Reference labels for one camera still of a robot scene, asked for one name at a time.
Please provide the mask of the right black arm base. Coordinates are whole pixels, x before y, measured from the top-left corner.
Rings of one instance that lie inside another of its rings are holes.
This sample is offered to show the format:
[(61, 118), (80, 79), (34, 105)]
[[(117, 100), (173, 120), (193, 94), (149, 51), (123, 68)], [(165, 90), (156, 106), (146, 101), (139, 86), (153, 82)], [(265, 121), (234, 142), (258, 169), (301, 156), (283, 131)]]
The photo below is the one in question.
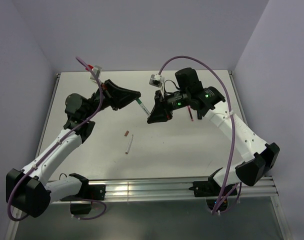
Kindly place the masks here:
[[(234, 185), (228, 185), (225, 187), (222, 198), (225, 197), (232, 189)], [(214, 180), (206, 180), (206, 181), (194, 181), (192, 182), (192, 186), (189, 187), (189, 191), (193, 191), (194, 197), (215, 197), (215, 199), (206, 200), (207, 206), (210, 210), (213, 210), (219, 193), (221, 191), (221, 187)], [(236, 196), (238, 194), (237, 189), (235, 188), (230, 196)], [(228, 208), (228, 200), (224, 200), (223, 204), (218, 208), (220, 211), (225, 211)]]

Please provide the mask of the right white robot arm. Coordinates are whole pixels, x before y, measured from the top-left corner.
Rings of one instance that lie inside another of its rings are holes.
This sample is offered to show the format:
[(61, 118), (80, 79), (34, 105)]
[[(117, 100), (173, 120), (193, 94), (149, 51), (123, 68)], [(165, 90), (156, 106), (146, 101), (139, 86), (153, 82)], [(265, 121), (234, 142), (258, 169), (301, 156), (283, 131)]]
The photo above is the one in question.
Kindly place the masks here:
[(209, 191), (221, 194), (226, 186), (243, 183), (254, 186), (276, 162), (280, 148), (276, 143), (267, 143), (256, 135), (248, 125), (229, 110), (225, 97), (213, 86), (203, 87), (193, 68), (184, 68), (175, 73), (178, 90), (165, 92), (164, 77), (153, 74), (149, 84), (159, 89), (154, 95), (154, 107), (147, 119), (148, 124), (167, 122), (173, 112), (191, 107), (202, 117), (217, 126), (234, 144), (241, 156), (241, 162), (222, 168), (212, 174)]

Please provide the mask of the white green-tip pen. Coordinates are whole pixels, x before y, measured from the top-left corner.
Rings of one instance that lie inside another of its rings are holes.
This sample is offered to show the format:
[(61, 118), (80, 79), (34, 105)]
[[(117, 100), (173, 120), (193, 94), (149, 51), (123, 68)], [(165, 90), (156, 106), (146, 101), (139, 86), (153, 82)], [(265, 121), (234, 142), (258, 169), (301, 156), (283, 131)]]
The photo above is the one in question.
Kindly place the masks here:
[(143, 109), (143, 111), (146, 113), (146, 115), (149, 117), (151, 115), (151, 113), (149, 112), (149, 110), (145, 107), (145, 105), (143, 103), (140, 104), (141, 108)]

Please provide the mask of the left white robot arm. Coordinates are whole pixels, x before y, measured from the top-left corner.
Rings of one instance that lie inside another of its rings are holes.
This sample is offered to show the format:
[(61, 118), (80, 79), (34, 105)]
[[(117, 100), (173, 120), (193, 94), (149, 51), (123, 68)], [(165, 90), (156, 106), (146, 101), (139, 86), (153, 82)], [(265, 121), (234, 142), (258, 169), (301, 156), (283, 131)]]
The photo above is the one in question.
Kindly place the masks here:
[(32, 162), (20, 170), (12, 169), (6, 175), (8, 217), (18, 221), (12, 214), (12, 207), (37, 218), (53, 202), (64, 198), (87, 198), (90, 188), (86, 177), (71, 173), (62, 180), (49, 182), (50, 177), (89, 138), (95, 127), (91, 119), (98, 112), (108, 107), (120, 110), (140, 97), (139, 91), (122, 88), (110, 79), (101, 83), (90, 98), (70, 94), (65, 100), (67, 121), (56, 139)]

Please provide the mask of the red pink pen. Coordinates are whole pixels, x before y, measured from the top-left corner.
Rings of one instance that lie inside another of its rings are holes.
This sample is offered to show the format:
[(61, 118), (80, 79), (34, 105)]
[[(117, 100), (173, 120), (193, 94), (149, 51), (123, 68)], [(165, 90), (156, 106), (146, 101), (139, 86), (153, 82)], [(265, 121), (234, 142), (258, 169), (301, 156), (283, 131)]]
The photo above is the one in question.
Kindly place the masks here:
[(190, 108), (189, 105), (187, 106), (187, 109), (188, 109), (188, 112), (189, 112), (190, 120), (193, 122), (194, 118), (193, 118), (193, 114), (192, 114), (192, 111), (191, 111), (191, 108)]

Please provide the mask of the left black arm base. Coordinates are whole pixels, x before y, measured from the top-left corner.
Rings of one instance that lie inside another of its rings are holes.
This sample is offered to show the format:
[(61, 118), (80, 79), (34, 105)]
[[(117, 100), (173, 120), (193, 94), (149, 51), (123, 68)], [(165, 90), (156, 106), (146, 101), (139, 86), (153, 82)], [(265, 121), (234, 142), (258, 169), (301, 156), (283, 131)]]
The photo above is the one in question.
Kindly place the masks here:
[[(83, 193), (64, 197), (60, 201), (70, 202), (70, 213), (74, 218), (94, 220), (101, 217), (107, 210), (107, 205), (103, 202), (105, 193), (105, 184), (90, 184)], [(102, 207), (101, 212), (95, 216), (88, 216), (91, 210), (95, 210), (95, 205)]]

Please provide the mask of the black orange highlighter pen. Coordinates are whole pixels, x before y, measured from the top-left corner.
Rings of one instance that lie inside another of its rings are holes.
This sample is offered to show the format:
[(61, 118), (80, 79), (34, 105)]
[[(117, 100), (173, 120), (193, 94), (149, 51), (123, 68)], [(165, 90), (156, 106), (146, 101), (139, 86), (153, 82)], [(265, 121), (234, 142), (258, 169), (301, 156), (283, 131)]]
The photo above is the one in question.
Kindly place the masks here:
[(199, 111), (197, 112), (197, 119), (198, 120), (202, 120), (203, 119), (203, 116), (202, 116), (202, 114)]

